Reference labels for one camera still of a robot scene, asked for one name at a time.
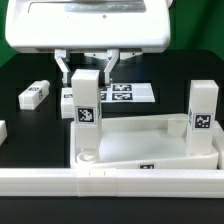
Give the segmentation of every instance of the white rectangular post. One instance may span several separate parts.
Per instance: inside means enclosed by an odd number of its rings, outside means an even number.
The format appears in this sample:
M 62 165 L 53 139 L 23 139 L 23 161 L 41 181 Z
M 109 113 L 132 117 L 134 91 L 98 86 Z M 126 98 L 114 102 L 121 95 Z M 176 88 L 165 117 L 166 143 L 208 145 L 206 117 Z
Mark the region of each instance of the white rectangular post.
M 211 154 L 217 97 L 218 86 L 213 80 L 191 82 L 186 136 L 187 154 Z
M 99 160 L 102 134 L 99 70 L 77 69 L 72 77 L 75 111 L 75 147 L 82 150 L 88 162 Z

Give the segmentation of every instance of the white edge rail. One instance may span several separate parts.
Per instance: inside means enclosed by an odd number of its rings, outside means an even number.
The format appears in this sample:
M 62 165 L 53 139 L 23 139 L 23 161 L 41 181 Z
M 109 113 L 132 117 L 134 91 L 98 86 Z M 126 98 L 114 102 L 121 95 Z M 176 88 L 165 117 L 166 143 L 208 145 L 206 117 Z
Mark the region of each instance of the white edge rail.
M 0 169 L 0 196 L 224 198 L 224 171 Z

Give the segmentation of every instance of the black tabletop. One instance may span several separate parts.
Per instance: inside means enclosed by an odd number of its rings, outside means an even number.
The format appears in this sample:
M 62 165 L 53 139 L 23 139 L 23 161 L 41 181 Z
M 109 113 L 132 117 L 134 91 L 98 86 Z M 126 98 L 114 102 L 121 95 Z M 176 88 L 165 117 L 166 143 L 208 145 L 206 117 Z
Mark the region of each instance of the black tabletop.
M 83 55 L 70 66 L 101 69 Z M 114 82 L 150 82 L 155 103 L 104 104 L 103 117 L 187 113 L 190 80 L 212 79 L 219 88 L 216 119 L 224 122 L 224 62 L 209 51 L 145 54 L 138 63 L 116 67 Z M 0 120 L 8 138 L 0 167 L 69 167 L 72 119 L 60 116 L 62 74 L 51 54 L 18 54 L 0 68 Z M 31 83 L 48 80 L 50 94 L 35 111 L 21 111 L 18 95 Z M 222 223 L 222 199 L 169 198 L 0 198 L 0 223 Z

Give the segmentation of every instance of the white block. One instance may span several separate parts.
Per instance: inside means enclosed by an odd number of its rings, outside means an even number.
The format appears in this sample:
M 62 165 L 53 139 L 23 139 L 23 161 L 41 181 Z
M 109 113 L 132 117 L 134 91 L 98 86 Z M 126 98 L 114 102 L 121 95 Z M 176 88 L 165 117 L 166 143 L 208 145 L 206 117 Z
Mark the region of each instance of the white block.
M 218 86 L 213 80 L 191 82 L 186 137 L 186 149 L 190 155 L 211 153 L 217 97 Z
M 4 142 L 7 137 L 7 130 L 5 121 L 0 121 L 0 145 Z
M 34 110 L 49 94 L 49 86 L 46 80 L 34 82 L 19 95 L 20 109 Z
M 61 117 L 74 118 L 72 88 L 62 88 L 61 91 Z
M 76 70 L 72 77 L 76 147 L 86 161 L 99 159 L 102 135 L 99 71 Z

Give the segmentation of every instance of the white bar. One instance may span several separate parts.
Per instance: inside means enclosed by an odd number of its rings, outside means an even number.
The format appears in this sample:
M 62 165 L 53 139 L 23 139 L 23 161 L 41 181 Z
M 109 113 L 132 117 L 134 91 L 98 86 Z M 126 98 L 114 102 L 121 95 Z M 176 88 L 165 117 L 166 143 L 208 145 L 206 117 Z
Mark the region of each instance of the white bar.
M 117 196 L 223 198 L 224 172 L 118 170 Z
M 72 92 L 76 147 L 82 149 L 85 161 L 97 161 L 102 135 L 99 70 L 77 69 L 72 77 Z
M 19 95 L 21 110 L 34 110 L 49 94 L 50 83 L 46 80 L 36 81 Z
M 61 90 L 61 117 L 74 118 L 74 106 L 72 88 L 62 88 Z
M 77 196 L 72 169 L 0 169 L 0 196 Z
M 0 169 L 0 196 L 224 198 L 224 171 Z
M 213 80 L 191 81 L 186 147 L 189 155 L 208 155 L 212 150 L 213 123 L 218 86 Z

